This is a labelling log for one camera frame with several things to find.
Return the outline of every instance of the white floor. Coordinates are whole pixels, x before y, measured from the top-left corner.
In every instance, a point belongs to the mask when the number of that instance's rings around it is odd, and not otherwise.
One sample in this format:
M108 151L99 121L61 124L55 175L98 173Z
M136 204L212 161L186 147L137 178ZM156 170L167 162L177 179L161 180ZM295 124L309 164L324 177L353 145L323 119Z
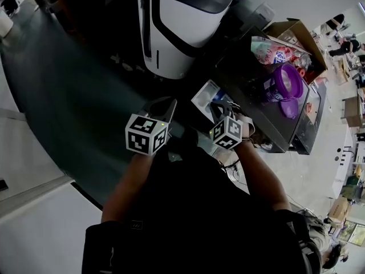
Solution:
M326 38L322 39L322 44L328 45ZM329 82L326 83L328 99L326 99L322 121L311 154L299 155L297 152L289 151L285 154L260 153L263 160L280 178L290 202L299 203L301 206L313 210L317 216L326 216L333 203L332 199L316 192L314 180L321 177L321 172L310 169L311 164L320 162L322 158L318 139L325 138L326 132L331 129L332 125L343 123L340 119L343 113L342 99L355 96L357 92L354 81L339 86L339 79L331 67L331 61L326 58L326 63L328 70L323 76L329 79ZM237 156L232 155L227 164L233 163L236 159ZM239 180L246 183L244 176L240 176ZM247 191L245 185L239 184L238 186Z

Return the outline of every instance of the desk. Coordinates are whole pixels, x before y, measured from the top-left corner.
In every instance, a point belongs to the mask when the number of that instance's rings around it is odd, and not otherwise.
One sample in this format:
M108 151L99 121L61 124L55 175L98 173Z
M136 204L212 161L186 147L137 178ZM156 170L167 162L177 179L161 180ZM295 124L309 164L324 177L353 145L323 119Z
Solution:
M308 85L303 81L304 92L299 99L299 113L295 119L285 117L279 103L263 103L258 86L262 86L264 78L271 74L278 65L262 65L251 53L251 37L266 37L255 27L242 37L224 48L223 52L210 56L205 67L195 75L196 81L202 81L195 93L211 79L241 106L243 112L252 118L256 130L262 132L273 144L269 152L286 152L298 129L304 113L309 94Z
M344 102L344 116L349 127L362 127L363 109L360 95L342 100Z

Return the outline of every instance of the red object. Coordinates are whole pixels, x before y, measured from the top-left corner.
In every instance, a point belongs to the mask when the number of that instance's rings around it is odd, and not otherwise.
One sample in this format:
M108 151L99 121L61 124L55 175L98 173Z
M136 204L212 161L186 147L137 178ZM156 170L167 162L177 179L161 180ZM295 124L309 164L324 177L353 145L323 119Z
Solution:
M297 67L297 70L302 78L306 75L306 71L303 68Z

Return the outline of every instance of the black shirt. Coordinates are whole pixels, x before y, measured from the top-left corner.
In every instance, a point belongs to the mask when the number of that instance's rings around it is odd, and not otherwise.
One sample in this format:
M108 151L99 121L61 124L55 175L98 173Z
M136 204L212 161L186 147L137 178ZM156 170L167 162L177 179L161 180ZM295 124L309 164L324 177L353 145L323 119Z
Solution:
M352 43L352 52L357 52L358 50L360 50L360 42L357 41L356 39L352 39L349 42L343 42L343 44L341 45L341 48L346 49L347 51L350 51L350 43Z
M342 24L343 21L344 21L344 15L343 14L339 14L339 15L335 16L333 19L336 20L337 22L339 22L340 24ZM329 20L326 23L333 30L337 27L337 25L332 20Z
M86 230L82 273L303 273L298 240L283 218L289 211L265 207L209 158L199 152L158 174L151 168L127 222Z

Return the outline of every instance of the black and white cube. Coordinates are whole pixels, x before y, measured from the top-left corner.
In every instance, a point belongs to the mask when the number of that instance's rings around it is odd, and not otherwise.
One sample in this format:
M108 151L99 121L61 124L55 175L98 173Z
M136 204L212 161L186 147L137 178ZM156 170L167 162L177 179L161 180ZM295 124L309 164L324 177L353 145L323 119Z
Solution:
M127 149L153 155L165 143L169 124L132 114L125 127Z
M242 122L226 116L209 133L216 145L231 149L242 141Z

